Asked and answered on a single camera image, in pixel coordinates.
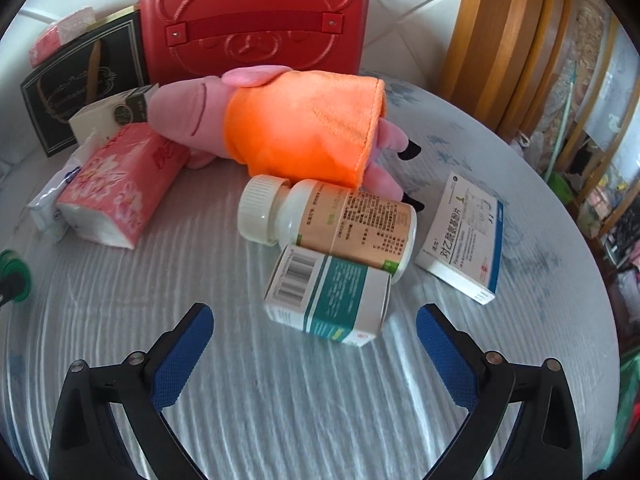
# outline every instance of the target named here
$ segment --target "plush toy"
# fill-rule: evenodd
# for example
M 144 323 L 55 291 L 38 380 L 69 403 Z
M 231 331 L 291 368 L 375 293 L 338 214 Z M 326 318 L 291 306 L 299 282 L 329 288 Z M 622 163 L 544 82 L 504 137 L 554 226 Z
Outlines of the plush toy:
M 148 104 L 148 122 L 191 148 L 189 168 L 221 156 L 247 165 L 251 176 L 363 187 L 422 210 L 376 162 L 387 148 L 402 160 L 421 150 L 383 118 L 385 107 L 380 79 L 257 66 L 162 86 Z

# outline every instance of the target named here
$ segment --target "table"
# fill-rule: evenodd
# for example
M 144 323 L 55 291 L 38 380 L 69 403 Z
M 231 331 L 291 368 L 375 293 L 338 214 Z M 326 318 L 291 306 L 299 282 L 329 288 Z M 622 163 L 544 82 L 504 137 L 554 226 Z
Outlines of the table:
M 506 144 L 437 97 L 387 79 L 388 116 L 423 146 L 410 162 L 385 155 L 406 191 L 422 198 L 424 239 L 449 171 L 505 205 L 497 298 L 480 306 L 411 265 L 392 288 L 382 334 L 362 349 L 271 322 L 262 294 L 276 248 L 236 232 L 246 170 L 216 161 L 185 171 L 135 251 L 68 234 L 51 244 L 22 206 L 62 165 L 35 153 L 0 192 L 0 247 L 19 251 L 34 275 L 23 304 L 0 311 L 0 431 L 45 478 L 49 439 L 69 364 L 121 362 L 147 350 L 196 301 L 216 331 L 177 404 L 164 410 L 210 478 L 419 479 L 466 411 L 453 405 L 415 336 L 417 309 L 440 306 L 480 348 L 510 362 L 564 365 L 580 426 L 585 476 L 597 468 L 618 403 L 619 359 L 606 290 L 571 218 Z M 517 407 L 484 461 L 495 467 Z M 116 418 L 139 472 L 151 472 Z

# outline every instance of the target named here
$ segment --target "red case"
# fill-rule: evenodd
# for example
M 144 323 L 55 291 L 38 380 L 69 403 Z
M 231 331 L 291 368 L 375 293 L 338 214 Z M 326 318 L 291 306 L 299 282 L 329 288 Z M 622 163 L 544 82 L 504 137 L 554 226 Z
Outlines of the red case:
M 141 0 L 152 84 L 240 66 L 358 73 L 369 0 Z

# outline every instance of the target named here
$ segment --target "white tiled wall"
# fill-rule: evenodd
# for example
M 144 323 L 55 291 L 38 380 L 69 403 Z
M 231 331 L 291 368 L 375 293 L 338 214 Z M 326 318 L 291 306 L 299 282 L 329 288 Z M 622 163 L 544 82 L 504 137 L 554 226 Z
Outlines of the white tiled wall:
M 27 52 L 47 23 L 93 6 L 105 16 L 137 0 L 28 0 L 0 40 L 0 174 L 38 145 L 20 94 Z M 460 0 L 371 0 L 362 67 L 433 88 Z

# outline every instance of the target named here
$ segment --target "white bottle cap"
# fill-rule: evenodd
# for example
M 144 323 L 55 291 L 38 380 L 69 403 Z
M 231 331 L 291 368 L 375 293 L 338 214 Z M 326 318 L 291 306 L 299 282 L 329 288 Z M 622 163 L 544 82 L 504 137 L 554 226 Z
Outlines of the white bottle cap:
M 282 186 L 289 180 L 277 176 L 254 176 L 244 188 L 238 206 L 238 231 L 251 242 L 275 245 L 278 241 L 273 228 L 273 204 Z

